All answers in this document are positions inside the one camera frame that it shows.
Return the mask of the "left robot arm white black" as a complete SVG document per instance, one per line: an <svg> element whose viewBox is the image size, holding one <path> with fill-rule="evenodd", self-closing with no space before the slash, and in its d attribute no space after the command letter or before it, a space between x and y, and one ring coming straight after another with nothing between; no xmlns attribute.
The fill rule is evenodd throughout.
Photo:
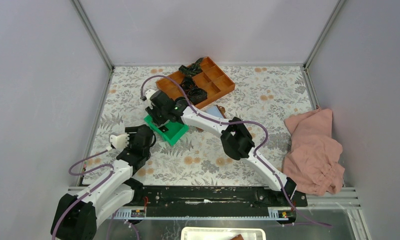
<svg viewBox="0 0 400 240"><path fill-rule="evenodd" d="M126 127L111 134L105 149L93 157L119 150L116 160L102 166L107 171L77 194L67 193L58 203L51 227L54 240L92 240L98 227L125 204L138 205L142 184L132 176L150 158L154 132L146 125Z"/></svg>

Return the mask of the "green plastic card box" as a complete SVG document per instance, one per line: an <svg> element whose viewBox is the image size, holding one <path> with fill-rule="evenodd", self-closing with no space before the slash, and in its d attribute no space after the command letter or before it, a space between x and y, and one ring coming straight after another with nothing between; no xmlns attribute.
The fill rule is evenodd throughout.
<svg viewBox="0 0 400 240"><path fill-rule="evenodd" d="M174 146L176 142L189 130L189 127L185 124L171 121L161 127L158 127L153 123L152 117L150 115L144 117L144 121L170 146Z"/></svg>

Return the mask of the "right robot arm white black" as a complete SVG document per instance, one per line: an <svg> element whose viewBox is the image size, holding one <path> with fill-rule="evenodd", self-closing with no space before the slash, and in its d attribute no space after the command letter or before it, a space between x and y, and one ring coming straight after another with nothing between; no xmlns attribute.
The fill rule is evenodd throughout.
<svg viewBox="0 0 400 240"><path fill-rule="evenodd" d="M279 205L287 206L294 200L297 184L259 152L246 127L248 121L213 116L191 105L185 97L173 100L161 90L149 89L142 94L141 100L148 103L146 111L155 124L181 123L217 136L228 157L246 162L259 173L268 187L275 191L274 198Z"/></svg>

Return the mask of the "brown leather card holder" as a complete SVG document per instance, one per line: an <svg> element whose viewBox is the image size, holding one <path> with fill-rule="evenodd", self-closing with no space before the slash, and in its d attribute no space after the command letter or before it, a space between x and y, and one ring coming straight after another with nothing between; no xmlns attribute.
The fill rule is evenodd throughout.
<svg viewBox="0 0 400 240"><path fill-rule="evenodd" d="M197 114L199 116L199 121L202 123L218 125L228 124L228 119L224 117L217 105L212 105L206 108L206 110L197 109Z"/></svg>

